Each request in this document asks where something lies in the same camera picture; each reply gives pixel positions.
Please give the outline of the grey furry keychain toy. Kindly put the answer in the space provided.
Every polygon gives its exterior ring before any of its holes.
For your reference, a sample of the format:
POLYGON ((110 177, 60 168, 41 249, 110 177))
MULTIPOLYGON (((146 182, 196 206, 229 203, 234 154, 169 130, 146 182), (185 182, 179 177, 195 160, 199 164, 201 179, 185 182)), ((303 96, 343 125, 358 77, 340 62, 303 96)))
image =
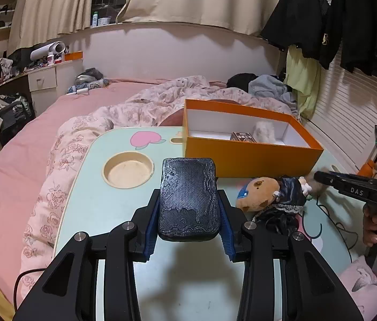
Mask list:
POLYGON ((311 190, 309 191, 309 194, 312 197, 318 197, 320 196, 323 192, 326 191, 328 188, 327 185, 324 185, 323 183, 320 183, 314 179, 314 174, 310 173, 307 176, 305 176, 307 184, 311 187, 311 190))

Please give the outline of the light green hanging garment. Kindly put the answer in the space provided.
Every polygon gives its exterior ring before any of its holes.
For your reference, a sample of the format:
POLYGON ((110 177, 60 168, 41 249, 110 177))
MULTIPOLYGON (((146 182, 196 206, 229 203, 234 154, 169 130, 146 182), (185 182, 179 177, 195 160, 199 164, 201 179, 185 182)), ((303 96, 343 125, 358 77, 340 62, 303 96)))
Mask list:
POLYGON ((305 58, 300 48, 291 45, 286 54, 284 83, 296 90, 299 115, 311 119, 316 108, 321 83, 319 62, 312 58, 305 58))

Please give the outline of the white hair dryer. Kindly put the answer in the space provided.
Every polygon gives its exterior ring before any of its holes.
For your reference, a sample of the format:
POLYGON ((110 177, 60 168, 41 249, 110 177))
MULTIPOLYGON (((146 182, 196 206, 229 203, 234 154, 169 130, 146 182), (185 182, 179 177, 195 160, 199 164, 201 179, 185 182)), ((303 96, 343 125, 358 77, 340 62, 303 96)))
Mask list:
POLYGON ((35 61, 52 54, 61 54, 65 51, 66 44, 62 41, 55 41, 53 43, 47 44, 39 49, 35 49, 30 54, 30 60, 35 61))

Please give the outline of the white drawer cabinet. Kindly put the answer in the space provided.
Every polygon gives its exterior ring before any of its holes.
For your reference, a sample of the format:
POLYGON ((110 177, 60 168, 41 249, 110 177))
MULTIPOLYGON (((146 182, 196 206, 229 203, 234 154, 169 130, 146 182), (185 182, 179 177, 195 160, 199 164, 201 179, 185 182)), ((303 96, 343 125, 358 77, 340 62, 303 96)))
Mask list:
POLYGON ((84 71, 83 60, 65 61, 28 74, 29 91, 35 116, 46 111, 67 89, 74 85, 75 79, 84 71))

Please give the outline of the grey clothes pile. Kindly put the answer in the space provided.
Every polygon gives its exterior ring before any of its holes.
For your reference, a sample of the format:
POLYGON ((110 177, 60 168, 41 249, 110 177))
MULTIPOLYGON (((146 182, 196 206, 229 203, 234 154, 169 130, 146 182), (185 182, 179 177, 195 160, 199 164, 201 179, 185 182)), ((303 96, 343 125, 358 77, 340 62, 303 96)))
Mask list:
POLYGON ((293 114, 298 113, 297 95, 292 87, 272 75, 260 75, 248 84, 248 93, 258 98, 271 98, 286 104, 293 114))

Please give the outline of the brown plush doll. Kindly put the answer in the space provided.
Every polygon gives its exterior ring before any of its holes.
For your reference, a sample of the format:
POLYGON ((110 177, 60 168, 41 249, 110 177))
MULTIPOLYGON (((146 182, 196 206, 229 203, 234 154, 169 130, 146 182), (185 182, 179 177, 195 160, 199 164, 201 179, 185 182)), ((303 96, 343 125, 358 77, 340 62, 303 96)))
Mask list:
POLYGON ((239 191, 236 208, 253 214, 253 222, 268 231, 290 236, 298 231, 300 213, 312 190, 304 177, 255 178, 239 191))

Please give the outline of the small patterned box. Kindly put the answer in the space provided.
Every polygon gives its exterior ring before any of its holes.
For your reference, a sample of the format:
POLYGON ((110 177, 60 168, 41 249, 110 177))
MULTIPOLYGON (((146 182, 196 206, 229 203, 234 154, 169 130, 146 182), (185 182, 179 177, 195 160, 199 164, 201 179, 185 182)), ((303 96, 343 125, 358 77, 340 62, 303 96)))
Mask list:
POLYGON ((231 140, 256 143, 256 140, 253 138, 253 136, 250 133, 246 133, 246 132, 233 132, 231 134, 231 140))

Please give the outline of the black hanging clothes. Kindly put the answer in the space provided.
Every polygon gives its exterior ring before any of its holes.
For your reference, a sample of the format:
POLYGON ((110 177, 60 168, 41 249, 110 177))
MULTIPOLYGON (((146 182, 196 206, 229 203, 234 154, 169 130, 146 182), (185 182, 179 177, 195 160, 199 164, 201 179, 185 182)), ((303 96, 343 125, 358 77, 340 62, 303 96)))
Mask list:
POLYGON ((340 54, 346 71, 377 78, 377 0, 279 0, 260 35, 279 49, 296 46, 324 69, 340 54))

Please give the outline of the clothes heap on bed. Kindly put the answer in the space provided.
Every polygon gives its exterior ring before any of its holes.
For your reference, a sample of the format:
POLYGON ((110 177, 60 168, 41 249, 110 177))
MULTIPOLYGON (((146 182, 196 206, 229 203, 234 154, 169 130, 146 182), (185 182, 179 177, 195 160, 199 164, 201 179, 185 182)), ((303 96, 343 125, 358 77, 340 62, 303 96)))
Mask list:
POLYGON ((67 89, 66 94, 87 94, 92 89, 106 88, 109 84, 110 80, 104 78, 99 70, 92 67, 76 77, 74 85, 67 89))

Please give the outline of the white fluffy toy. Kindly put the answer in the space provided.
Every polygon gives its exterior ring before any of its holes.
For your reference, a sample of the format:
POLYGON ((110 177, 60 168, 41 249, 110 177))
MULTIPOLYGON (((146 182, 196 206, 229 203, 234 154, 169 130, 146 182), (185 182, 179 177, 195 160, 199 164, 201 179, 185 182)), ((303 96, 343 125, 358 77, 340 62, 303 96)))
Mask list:
POLYGON ((252 136, 258 143, 277 144, 274 126, 265 120, 256 122, 252 136))

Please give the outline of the orange box lid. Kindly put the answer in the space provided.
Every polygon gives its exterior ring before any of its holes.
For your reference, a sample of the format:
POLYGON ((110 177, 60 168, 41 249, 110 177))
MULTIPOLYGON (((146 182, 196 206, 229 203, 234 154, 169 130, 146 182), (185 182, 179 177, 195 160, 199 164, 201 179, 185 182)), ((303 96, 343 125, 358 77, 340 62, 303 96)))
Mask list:
POLYGON ((64 54, 64 61, 74 61, 83 58, 82 51, 75 51, 71 53, 64 54))

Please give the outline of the black lace pouch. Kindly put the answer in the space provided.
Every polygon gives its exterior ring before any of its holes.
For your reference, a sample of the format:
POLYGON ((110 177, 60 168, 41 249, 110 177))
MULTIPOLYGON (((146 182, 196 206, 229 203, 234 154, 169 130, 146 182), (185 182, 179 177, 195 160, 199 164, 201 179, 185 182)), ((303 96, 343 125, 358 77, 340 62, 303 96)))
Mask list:
POLYGON ((215 163, 167 158, 162 163, 158 234, 162 240, 207 241, 220 230, 215 163))

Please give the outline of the beige curtain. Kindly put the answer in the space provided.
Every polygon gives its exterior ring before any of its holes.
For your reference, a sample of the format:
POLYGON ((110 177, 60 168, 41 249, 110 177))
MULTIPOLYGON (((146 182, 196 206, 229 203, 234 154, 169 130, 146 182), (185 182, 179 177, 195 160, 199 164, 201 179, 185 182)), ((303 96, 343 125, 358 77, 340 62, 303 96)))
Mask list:
MULTIPOLYGON (((183 22, 246 35, 265 27, 278 0, 125 0, 118 22, 183 22)), ((8 53, 91 26, 92 0, 17 0, 8 53)))

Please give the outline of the orange cardboard box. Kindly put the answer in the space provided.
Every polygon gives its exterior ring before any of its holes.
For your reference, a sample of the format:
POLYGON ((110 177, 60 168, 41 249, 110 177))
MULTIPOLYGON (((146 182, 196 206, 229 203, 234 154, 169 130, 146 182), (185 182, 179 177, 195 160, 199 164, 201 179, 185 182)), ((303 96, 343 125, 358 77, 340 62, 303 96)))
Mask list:
POLYGON ((323 147, 290 114, 187 99, 183 153, 212 159, 219 178, 279 178, 307 175, 323 147))

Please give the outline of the orange bottle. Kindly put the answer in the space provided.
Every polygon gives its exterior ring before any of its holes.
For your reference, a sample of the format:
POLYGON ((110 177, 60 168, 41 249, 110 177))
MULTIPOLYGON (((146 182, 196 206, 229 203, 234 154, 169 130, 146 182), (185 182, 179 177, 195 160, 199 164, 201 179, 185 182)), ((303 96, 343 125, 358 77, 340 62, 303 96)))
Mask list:
POLYGON ((358 171, 357 175, 366 178, 375 178, 377 175, 377 163, 373 160, 367 160, 358 171))

